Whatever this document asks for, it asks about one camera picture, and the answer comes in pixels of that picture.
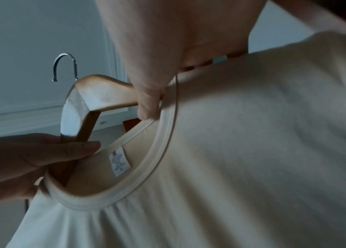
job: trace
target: hanger hook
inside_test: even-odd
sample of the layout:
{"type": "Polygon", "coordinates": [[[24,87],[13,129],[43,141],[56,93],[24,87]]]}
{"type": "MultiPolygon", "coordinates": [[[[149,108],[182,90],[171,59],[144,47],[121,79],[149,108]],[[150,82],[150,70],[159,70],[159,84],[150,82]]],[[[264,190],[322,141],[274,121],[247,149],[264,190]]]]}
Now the hanger hook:
{"type": "Polygon", "coordinates": [[[57,82],[57,64],[58,62],[60,61],[60,59],[62,57],[65,57],[65,56],[69,56],[72,58],[72,60],[74,61],[74,71],[75,71],[75,79],[76,81],[78,80],[78,66],[76,64],[76,59],[71,55],[71,54],[67,54],[67,53],[63,53],[63,54],[60,54],[56,60],[54,61],[54,65],[53,65],[53,81],[54,82],[57,82]]]}

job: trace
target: clothing label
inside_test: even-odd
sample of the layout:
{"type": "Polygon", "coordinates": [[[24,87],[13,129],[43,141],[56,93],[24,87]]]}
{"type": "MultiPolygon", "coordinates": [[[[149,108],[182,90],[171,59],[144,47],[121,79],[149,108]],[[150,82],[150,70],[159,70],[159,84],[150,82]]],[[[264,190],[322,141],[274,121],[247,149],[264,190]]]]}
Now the clothing label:
{"type": "Polygon", "coordinates": [[[127,158],[125,158],[122,146],[117,148],[109,155],[109,160],[112,166],[113,173],[116,177],[121,176],[131,168],[127,161],[127,158]]]}

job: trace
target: t-shirt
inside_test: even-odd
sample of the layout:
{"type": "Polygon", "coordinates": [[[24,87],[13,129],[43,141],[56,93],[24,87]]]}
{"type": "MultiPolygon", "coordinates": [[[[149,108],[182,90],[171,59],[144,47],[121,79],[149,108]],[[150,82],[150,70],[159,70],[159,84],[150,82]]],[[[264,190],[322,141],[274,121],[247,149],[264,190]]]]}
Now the t-shirt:
{"type": "Polygon", "coordinates": [[[179,74],[7,247],[346,247],[346,36],[179,74]]]}

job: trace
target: ribbed neckline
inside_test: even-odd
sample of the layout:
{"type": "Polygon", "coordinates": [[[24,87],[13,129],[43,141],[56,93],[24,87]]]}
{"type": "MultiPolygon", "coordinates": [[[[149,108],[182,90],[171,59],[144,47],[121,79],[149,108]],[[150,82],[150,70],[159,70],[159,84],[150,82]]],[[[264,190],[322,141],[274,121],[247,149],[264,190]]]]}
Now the ribbed neckline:
{"type": "MultiPolygon", "coordinates": [[[[108,207],[109,205],[118,202],[133,192],[143,181],[147,179],[147,177],[158,165],[169,143],[174,126],[176,111],[176,87],[177,77],[175,77],[175,79],[169,84],[164,92],[159,126],[150,150],[140,164],[134,168],[126,178],[108,190],[102,191],[98,194],[80,197],[68,192],[49,174],[49,172],[47,172],[44,177],[43,184],[48,189],[50,195],[66,207],[73,210],[97,210],[108,207]]],[[[99,156],[97,160],[102,163],[108,160],[110,153],[135,138],[154,121],[155,119],[151,119],[144,121],[143,124],[137,125],[135,128],[113,142],[113,144],[111,144],[108,148],[100,151],[103,153],[103,155],[99,156]]]]}

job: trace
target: metal hook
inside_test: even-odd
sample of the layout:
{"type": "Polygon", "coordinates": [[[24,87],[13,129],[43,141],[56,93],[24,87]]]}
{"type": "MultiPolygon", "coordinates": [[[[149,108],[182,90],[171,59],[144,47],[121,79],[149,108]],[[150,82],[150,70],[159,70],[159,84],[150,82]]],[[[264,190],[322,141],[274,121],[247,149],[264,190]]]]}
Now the metal hook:
{"type": "Polygon", "coordinates": [[[76,79],[76,81],[78,80],[78,66],[76,64],[76,59],[71,54],[63,53],[63,54],[60,54],[56,58],[56,60],[54,61],[54,65],[53,65],[53,79],[52,79],[54,82],[57,82],[57,64],[60,61],[60,59],[62,57],[65,57],[65,56],[71,57],[72,60],[74,61],[75,79],[76,79]]]}

